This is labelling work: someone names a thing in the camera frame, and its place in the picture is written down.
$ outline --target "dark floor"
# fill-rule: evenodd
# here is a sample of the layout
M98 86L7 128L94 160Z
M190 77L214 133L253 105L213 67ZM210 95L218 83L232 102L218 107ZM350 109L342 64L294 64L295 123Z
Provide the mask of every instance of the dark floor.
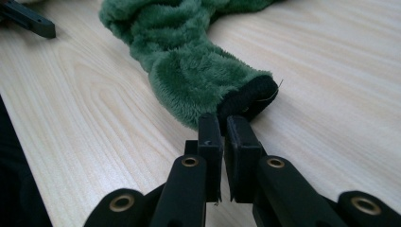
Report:
M51 226L1 96L0 226Z

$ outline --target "black plastic bracket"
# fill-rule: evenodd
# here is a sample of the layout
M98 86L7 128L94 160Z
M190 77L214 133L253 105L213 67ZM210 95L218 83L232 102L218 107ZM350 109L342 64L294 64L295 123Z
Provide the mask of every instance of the black plastic bracket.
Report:
M202 157L184 155L176 159L150 226L204 226L205 184L206 162Z
M280 221L262 189L256 191L253 201L253 218L258 227L281 227Z
M266 155L247 119L227 118L224 161L230 185L231 201L253 203L258 185L257 162Z
M100 201L85 226L148 226L164 186L162 184L146 196L127 188L115 190Z
M206 160L206 201L221 201L220 183L223 145L218 118L215 115L205 113L200 117L198 140L187 140L184 153L196 154Z
M0 16L42 37L56 37L56 29L51 21L14 0L0 0Z
M257 179L283 226L347 226L288 160L260 159Z
M401 216L378 198L360 191L344 192L336 206L337 213L349 226L397 227Z

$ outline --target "plush toy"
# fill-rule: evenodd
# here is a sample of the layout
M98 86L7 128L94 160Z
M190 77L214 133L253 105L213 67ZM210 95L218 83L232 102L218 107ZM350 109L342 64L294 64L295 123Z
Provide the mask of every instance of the plush toy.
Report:
M224 14L258 11L273 0L105 0L99 17L148 72L159 101L193 129L204 113L219 122L251 120L278 92L271 73L255 70L206 35Z

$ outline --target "screw hole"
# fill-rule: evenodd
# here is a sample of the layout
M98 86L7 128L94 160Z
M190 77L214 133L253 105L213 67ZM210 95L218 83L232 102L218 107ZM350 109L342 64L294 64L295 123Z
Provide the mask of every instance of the screw hole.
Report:
M353 197L351 199L351 203L361 212L376 216L381 214L381 209L380 207L374 203L373 201L370 201L366 198L363 197Z
M281 161L280 159L270 158L270 159L268 159L268 165L271 167L282 168L286 164L283 161Z
M114 198L109 205L109 208L114 212L123 212L130 209L134 204L134 198L130 194L123 194Z
M198 161L198 159L196 159L196 158L185 158L185 159L183 159L183 160L181 161L181 163L182 163L184 166L193 167L193 166L196 166L196 165L199 163L199 161Z

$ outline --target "wooden table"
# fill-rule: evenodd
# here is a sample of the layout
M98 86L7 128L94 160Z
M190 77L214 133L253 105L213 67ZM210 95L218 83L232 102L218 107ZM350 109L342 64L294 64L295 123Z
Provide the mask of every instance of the wooden table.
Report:
M164 183L183 127L156 100L129 48L99 22L100 0L32 6L57 26L47 40L0 26L0 93L55 226L81 226L121 187ZM288 0L227 16L210 39L283 80L253 122L269 154L319 193L373 194L401 212L401 2ZM250 205L207 205L207 226L254 226Z

